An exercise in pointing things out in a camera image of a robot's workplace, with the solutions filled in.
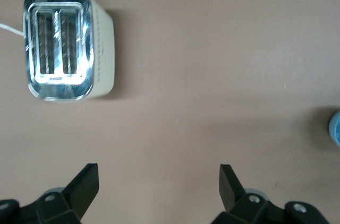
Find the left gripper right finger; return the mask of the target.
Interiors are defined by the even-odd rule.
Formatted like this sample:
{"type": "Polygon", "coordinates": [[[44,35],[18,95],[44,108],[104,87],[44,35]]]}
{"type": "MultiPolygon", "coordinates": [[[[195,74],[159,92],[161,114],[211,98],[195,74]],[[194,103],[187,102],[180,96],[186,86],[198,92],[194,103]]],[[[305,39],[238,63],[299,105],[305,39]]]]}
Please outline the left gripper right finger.
{"type": "Polygon", "coordinates": [[[282,209],[259,192],[245,190],[231,165],[220,165],[219,193],[225,211],[211,224],[330,224],[309,203],[290,201],[282,209]]]}

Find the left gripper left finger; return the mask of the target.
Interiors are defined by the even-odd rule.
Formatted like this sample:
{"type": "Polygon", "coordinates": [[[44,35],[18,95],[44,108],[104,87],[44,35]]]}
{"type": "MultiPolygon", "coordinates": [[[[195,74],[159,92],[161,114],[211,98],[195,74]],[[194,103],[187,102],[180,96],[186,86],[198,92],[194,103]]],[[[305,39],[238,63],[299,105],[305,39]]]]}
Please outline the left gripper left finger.
{"type": "Polygon", "coordinates": [[[98,191],[98,165],[89,163],[65,188],[51,189],[26,206],[0,200],[0,224],[82,224],[98,191]]]}

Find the blue bowl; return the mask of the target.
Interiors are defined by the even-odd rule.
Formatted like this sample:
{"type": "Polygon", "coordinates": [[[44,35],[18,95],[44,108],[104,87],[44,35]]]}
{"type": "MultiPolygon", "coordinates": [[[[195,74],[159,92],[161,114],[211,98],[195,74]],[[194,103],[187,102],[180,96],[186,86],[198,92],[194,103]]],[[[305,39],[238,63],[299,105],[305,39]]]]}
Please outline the blue bowl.
{"type": "Polygon", "coordinates": [[[332,115],[328,130],[332,141],[340,148],[340,110],[332,115]]]}

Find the brown table cover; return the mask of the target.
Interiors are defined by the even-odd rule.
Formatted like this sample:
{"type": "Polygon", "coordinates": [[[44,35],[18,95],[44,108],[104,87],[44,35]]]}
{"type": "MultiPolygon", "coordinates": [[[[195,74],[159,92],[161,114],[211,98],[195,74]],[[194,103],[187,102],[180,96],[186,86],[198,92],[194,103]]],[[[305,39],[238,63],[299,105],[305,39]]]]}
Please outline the brown table cover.
{"type": "MultiPolygon", "coordinates": [[[[23,1],[0,22],[23,27],[23,1]]],[[[113,17],[105,97],[28,89],[23,39],[0,29],[0,200],[29,204],[97,163],[83,224],[210,224],[219,166],[283,207],[340,224],[340,0],[97,0],[113,17]]]]}

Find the beige chrome toaster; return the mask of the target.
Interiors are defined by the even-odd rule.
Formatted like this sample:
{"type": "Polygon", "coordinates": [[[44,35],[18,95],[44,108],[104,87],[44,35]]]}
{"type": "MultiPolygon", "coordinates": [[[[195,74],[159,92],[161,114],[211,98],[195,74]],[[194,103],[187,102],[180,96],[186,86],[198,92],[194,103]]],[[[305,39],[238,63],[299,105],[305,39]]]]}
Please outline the beige chrome toaster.
{"type": "Polygon", "coordinates": [[[77,101],[112,90],[114,22],[95,0],[24,0],[23,38],[36,98],[77,101]]]}

